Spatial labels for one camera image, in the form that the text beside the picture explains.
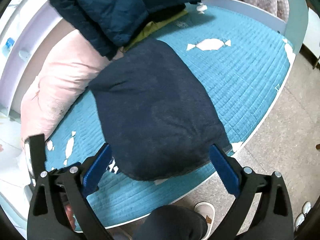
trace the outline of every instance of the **dark pants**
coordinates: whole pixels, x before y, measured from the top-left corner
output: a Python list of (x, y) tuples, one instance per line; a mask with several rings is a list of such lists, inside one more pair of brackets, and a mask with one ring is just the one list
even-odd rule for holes
[(185, 207), (162, 206), (151, 212), (133, 240), (201, 240), (207, 230), (200, 214)]

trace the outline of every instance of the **silver bolt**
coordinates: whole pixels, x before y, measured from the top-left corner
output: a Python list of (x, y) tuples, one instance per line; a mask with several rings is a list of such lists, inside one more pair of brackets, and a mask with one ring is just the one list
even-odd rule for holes
[(279, 171), (275, 171), (275, 176), (280, 178), (282, 176), (282, 174)]
[(43, 171), (43, 172), (40, 173), (40, 177), (41, 178), (44, 178), (47, 175), (48, 175), (48, 173), (46, 171)]
[(252, 172), (252, 169), (249, 167), (244, 167), (243, 170), (246, 174), (250, 174)]
[(76, 167), (76, 166), (73, 166), (70, 168), (71, 173), (76, 173), (77, 171), (78, 171), (78, 167)]

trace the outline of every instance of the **gray floor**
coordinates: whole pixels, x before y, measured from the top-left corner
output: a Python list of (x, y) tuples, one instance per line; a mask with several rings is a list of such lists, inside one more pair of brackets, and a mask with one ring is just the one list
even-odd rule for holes
[[(297, 55), (274, 108), (236, 158), (241, 165), (250, 166), (258, 173), (271, 174), (276, 170), (282, 173), (295, 218), (305, 201), (314, 204), (320, 195), (320, 152), (316, 144), (320, 144), (320, 71), (313, 70), (303, 56)], [(212, 203), (216, 210), (213, 228), (216, 228), (233, 199), (214, 174), (176, 204), (192, 208), (200, 201)], [(257, 195), (242, 231), (250, 225), (258, 201)], [(122, 228), (132, 234), (143, 221)]]

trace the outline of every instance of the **white sneaker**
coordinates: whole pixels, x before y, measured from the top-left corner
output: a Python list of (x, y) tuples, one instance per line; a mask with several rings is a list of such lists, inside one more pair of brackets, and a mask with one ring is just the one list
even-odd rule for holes
[(311, 203), (309, 201), (305, 202), (305, 204), (302, 206), (302, 209), (301, 209), (302, 214), (306, 216), (309, 213), (310, 209), (311, 209)]
[(295, 230), (298, 230), (299, 226), (302, 224), (303, 221), (304, 221), (304, 215), (301, 213), (300, 215), (297, 216), (294, 222)]
[(208, 223), (208, 231), (204, 238), (202, 238), (202, 240), (207, 240), (211, 234), (214, 216), (216, 213), (214, 206), (208, 202), (200, 202), (195, 205), (194, 211), (202, 215)]

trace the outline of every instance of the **dark blue pillow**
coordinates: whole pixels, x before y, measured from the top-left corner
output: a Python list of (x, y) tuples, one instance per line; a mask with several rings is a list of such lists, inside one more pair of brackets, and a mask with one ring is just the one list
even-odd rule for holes
[(90, 84), (116, 165), (137, 180), (188, 173), (231, 145), (202, 84), (166, 43), (146, 39)]

